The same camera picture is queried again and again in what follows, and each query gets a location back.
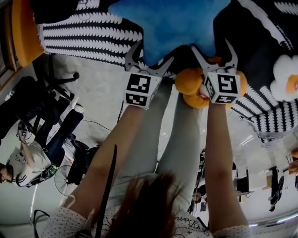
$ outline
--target striped fabric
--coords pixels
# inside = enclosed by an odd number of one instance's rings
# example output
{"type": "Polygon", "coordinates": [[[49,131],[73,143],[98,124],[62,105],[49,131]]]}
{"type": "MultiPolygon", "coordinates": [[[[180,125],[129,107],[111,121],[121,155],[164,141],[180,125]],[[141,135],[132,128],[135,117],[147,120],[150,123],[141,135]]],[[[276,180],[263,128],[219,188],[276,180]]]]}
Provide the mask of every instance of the striped fabric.
{"type": "MultiPolygon", "coordinates": [[[[265,10],[252,0],[238,2],[261,21],[264,29],[270,32],[280,47],[288,53],[294,51],[285,32],[270,20],[265,10]]],[[[297,10],[295,4],[272,2],[272,5],[285,14],[295,15],[297,10]]],[[[123,67],[125,54],[132,45],[142,40],[142,33],[142,29],[136,24],[102,12],[99,0],[82,0],[76,12],[67,20],[40,25],[40,39],[45,52],[84,57],[123,67]]],[[[145,67],[142,55],[139,65],[145,67]]],[[[181,70],[183,69],[180,67],[172,66],[166,76],[175,78],[181,70]]],[[[297,102],[277,102],[269,85],[253,88],[249,84],[247,93],[236,102],[232,110],[251,124],[263,142],[268,142],[284,136],[298,126],[297,102]]]]}

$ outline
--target stuffed toy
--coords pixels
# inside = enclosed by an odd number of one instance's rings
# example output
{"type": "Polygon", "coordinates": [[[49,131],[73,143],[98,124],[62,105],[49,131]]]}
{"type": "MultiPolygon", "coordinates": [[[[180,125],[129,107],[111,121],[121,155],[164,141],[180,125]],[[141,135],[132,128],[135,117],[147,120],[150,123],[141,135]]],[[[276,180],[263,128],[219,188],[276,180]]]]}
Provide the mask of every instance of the stuffed toy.
{"type": "Polygon", "coordinates": [[[293,101],[298,98],[298,55],[291,58],[281,55],[273,67],[275,80],[270,85],[277,101],[293,101]]]}
{"type": "MultiPolygon", "coordinates": [[[[221,59],[218,57],[209,59],[209,62],[216,62],[221,64],[221,59]]],[[[241,80],[241,97],[247,91],[247,80],[241,71],[237,71],[241,80]]],[[[203,85],[203,70],[197,69],[184,69],[175,79],[175,86],[178,92],[183,94],[183,99],[187,105],[193,108],[204,108],[209,105],[209,95],[206,87],[203,85]]],[[[227,108],[233,107],[232,104],[227,104],[227,108]]]]}

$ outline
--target black strap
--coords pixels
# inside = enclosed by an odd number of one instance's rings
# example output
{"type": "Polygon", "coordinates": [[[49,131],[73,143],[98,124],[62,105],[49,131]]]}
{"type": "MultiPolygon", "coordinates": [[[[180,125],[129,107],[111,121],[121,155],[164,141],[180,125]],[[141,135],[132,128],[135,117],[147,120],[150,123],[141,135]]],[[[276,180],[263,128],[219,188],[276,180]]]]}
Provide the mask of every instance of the black strap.
{"type": "Polygon", "coordinates": [[[115,170],[115,166],[116,166],[116,159],[117,159],[117,145],[115,145],[115,148],[114,148],[113,160],[112,160],[110,172],[108,173],[108,180],[107,180],[106,188],[105,188],[105,191],[103,194],[102,204],[99,209],[99,213],[98,213],[98,217],[97,217],[97,228],[96,228],[95,238],[100,238],[100,236],[101,236],[102,223],[103,223],[104,213],[106,211],[108,196],[110,194],[111,187],[112,187],[114,170],[115,170]]]}

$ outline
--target floor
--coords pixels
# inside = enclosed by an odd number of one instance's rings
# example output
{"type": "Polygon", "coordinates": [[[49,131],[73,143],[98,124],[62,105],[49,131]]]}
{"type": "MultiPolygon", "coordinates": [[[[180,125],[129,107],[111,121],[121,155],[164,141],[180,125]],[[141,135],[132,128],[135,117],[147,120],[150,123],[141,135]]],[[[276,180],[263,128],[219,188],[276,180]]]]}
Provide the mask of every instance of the floor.
{"type": "MultiPolygon", "coordinates": [[[[90,59],[72,56],[56,55],[54,57],[56,76],[67,78],[74,72],[80,73],[80,78],[67,84],[67,87],[78,98],[85,108],[86,120],[100,123],[102,126],[83,121],[75,131],[78,139],[87,145],[94,146],[103,141],[117,121],[122,103],[122,72],[123,68],[90,59]]],[[[168,108],[163,118],[160,133],[159,157],[169,140],[173,123],[176,98],[178,92],[173,87],[168,108]]],[[[208,109],[203,109],[200,122],[201,148],[205,147],[207,132],[208,109]]],[[[290,133],[273,146],[263,148],[252,128],[232,110],[227,111],[230,138],[234,154],[234,162],[243,172],[246,168],[252,174],[257,174],[277,165],[281,170],[287,167],[286,155],[290,149],[298,146],[296,134],[290,133]]]]}

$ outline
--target chair wheel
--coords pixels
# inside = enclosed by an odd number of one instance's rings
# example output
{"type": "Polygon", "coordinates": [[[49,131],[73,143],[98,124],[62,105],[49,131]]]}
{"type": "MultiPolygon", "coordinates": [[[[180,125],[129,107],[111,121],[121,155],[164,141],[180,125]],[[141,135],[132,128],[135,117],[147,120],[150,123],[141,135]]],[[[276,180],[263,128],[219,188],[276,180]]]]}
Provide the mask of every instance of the chair wheel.
{"type": "Polygon", "coordinates": [[[80,77],[80,74],[78,72],[75,72],[73,77],[74,77],[74,79],[78,79],[80,77]]]}

